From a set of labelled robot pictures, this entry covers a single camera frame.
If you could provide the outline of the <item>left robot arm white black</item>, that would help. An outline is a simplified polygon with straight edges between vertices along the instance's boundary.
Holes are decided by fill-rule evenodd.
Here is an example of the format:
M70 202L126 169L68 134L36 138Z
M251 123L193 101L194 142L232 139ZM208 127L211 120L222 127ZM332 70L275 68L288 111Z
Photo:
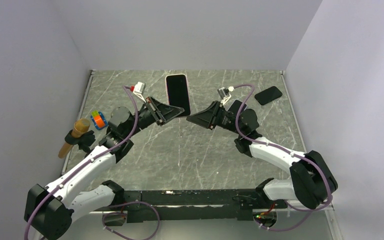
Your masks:
M81 162L47 186L36 184L29 190L24 238L28 238L33 227L44 238L57 240L73 222L90 212L104 207L119 209L125 196L124 189L117 183L107 180L90 191L84 191L85 187L127 155L134 145L130 139L133 135L154 123L162 126L183 112L183 108L161 103L152 96L134 113L125 106L116 107L106 135Z

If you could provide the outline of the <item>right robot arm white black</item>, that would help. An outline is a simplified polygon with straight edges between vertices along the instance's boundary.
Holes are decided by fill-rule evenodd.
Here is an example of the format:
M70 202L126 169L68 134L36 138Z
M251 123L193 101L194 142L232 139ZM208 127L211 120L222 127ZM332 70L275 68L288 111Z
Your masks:
M268 208L275 201L298 201L305 212L320 210L338 189L338 183L319 152L294 151L268 140L258 133L260 125L252 109L234 113L214 101L186 119L205 129L221 127L237 134L234 143L240 153L289 173L288 179L268 178L255 188L256 203L262 208Z

